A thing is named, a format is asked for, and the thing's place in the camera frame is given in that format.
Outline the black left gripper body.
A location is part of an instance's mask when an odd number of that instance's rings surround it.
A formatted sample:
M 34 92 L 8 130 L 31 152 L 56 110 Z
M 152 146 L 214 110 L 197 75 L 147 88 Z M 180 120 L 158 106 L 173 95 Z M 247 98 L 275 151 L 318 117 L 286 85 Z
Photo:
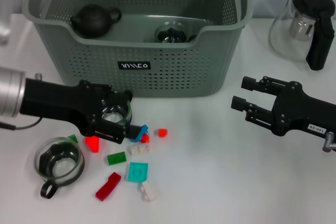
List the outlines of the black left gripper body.
M 81 80 L 76 86 L 26 79 L 21 114 L 69 122 L 83 135 L 109 135 L 102 120 L 102 100 L 110 86 Z

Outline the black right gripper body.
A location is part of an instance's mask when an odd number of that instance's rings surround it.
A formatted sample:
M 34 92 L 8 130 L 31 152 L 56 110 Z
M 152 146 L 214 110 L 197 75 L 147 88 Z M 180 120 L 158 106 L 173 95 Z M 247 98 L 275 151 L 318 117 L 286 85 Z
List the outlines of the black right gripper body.
M 271 131 L 277 136 L 284 136 L 291 130 L 318 137 L 326 137 L 328 132 L 335 133 L 335 105 L 308 96 L 298 82 L 288 82 L 280 90 L 272 114 Z

